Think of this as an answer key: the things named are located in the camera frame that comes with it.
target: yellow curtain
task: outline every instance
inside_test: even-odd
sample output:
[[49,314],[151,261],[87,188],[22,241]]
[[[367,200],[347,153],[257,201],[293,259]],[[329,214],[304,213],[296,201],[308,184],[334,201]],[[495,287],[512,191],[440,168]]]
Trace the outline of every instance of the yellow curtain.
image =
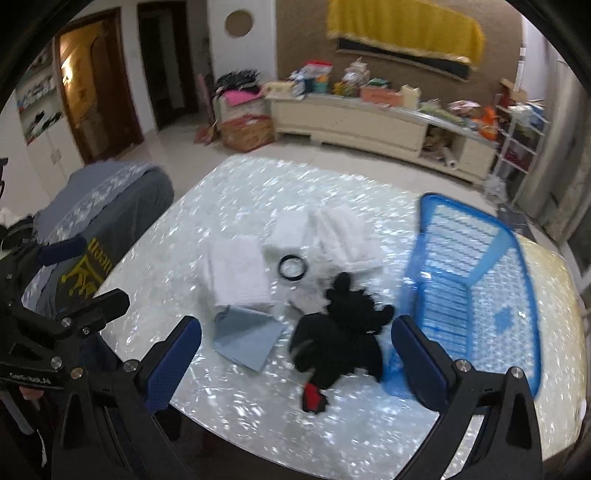
[[485,43],[476,20],[422,0],[330,0],[328,35],[471,66]]

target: metal screw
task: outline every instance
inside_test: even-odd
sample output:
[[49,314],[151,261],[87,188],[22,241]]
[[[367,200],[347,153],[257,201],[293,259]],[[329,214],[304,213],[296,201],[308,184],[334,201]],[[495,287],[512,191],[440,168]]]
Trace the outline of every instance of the metal screw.
[[133,373],[135,372],[139,367],[139,361],[137,360],[127,360],[124,364],[123,364],[123,371],[127,372],[127,373]]
[[61,361],[61,358],[58,356],[55,356],[51,359],[51,367],[54,370],[59,370],[61,368],[61,366],[63,365],[63,362]]
[[70,372],[70,376],[74,380],[78,380],[84,374],[84,369],[82,367],[73,368]]
[[515,378],[523,378],[523,370],[519,367],[511,367],[511,375]]
[[456,367],[460,372],[469,372],[472,370],[472,365],[468,360],[456,360]]

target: dark doorway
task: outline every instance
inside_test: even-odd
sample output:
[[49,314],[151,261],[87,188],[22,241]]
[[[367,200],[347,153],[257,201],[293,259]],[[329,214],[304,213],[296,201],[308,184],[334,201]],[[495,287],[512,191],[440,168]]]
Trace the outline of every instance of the dark doorway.
[[184,1],[138,4],[139,41],[158,129],[197,112]]
[[64,107],[85,163],[143,142],[121,46],[119,9],[69,24],[57,35]]

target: black plush toy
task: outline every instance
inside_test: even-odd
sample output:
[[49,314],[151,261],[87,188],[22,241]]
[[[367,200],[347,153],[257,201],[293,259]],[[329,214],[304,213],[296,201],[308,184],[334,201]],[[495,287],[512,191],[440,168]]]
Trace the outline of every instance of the black plush toy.
[[350,275],[339,274],[326,291],[328,314],[304,315],[291,337],[290,354],[297,371],[314,371],[304,387],[304,411],[324,411],[328,401],[320,390],[355,368],[365,369],[378,382],[382,378],[382,352],[375,335],[392,320],[394,307],[375,310],[364,290],[350,291],[350,287]]

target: pink cloth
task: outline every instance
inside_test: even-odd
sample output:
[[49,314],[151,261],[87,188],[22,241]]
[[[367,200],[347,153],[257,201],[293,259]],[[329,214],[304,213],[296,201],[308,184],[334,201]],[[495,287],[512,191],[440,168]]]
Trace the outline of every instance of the pink cloth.
[[262,92],[251,93],[245,90],[228,90],[223,93],[224,98],[230,106],[241,105],[243,103],[252,102],[257,98],[262,97]]

